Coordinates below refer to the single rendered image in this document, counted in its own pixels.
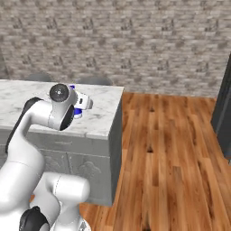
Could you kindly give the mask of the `grey round stool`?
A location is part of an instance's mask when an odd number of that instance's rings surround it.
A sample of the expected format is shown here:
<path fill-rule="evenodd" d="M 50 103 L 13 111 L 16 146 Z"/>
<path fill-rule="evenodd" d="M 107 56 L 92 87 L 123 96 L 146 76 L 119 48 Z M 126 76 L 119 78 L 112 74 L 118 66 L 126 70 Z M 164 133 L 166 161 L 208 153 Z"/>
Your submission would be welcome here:
<path fill-rule="evenodd" d="M 36 72 L 30 74 L 26 80 L 28 81 L 40 81 L 40 82 L 51 82 L 51 76 L 44 72 Z"/>

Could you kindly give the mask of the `grey kitchen island cabinet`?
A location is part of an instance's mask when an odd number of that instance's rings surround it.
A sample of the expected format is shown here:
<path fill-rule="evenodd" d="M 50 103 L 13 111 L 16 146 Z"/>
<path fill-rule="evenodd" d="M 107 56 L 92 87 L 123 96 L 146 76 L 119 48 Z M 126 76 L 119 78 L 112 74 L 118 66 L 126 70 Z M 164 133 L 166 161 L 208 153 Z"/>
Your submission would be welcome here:
<path fill-rule="evenodd" d="M 0 169 L 6 162 L 5 146 L 10 133 L 20 117 L 26 101 L 38 97 L 49 102 L 50 89 L 45 88 L 5 88 L 0 86 Z M 60 134 L 67 136 L 86 137 L 109 141 L 109 170 L 111 171 L 112 204 L 116 195 L 116 186 L 122 161 L 122 91 L 117 89 L 112 94 L 100 91 L 93 100 L 91 109 L 87 109 L 87 95 L 79 93 L 75 108 L 82 110 L 82 117 L 73 118 L 70 126 L 57 131 L 41 125 L 31 125 L 30 132 L 41 134 Z M 33 144 L 39 151 L 43 150 Z"/>

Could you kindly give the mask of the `grey drawer front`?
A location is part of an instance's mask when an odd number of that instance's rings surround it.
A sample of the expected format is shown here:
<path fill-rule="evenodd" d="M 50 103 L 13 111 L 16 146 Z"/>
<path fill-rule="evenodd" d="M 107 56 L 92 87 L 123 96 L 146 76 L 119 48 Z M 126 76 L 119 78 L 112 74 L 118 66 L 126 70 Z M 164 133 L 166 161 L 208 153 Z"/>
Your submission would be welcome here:
<path fill-rule="evenodd" d="M 30 132 L 27 139 L 43 150 L 109 156 L 109 141 L 60 134 Z"/>

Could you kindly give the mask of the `dark tall cabinet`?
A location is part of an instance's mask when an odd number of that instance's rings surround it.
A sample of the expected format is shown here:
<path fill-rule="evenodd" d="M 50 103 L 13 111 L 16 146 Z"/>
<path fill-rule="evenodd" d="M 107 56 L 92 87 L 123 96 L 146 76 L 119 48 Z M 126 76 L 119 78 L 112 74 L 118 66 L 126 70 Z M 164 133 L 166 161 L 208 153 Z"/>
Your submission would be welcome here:
<path fill-rule="evenodd" d="M 211 118 L 224 157 L 231 163 L 231 53 Z"/>

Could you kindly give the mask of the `grey carved cupboard door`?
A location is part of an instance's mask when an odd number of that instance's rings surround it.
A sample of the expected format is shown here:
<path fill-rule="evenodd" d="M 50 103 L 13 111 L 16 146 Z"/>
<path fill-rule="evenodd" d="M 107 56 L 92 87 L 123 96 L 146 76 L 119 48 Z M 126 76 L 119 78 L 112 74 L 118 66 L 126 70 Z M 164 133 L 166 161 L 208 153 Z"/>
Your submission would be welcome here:
<path fill-rule="evenodd" d="M 46 171 L 69 174 L 69 162 L 65 152 L 41 150 L 41 153 L 46 161 Z"/>
<path fill-rule="evenodd" d="M 89 181 L 88 203 L 112 205 L 110 159 L 86 154 L 68 153 L 70 172 Z"/>

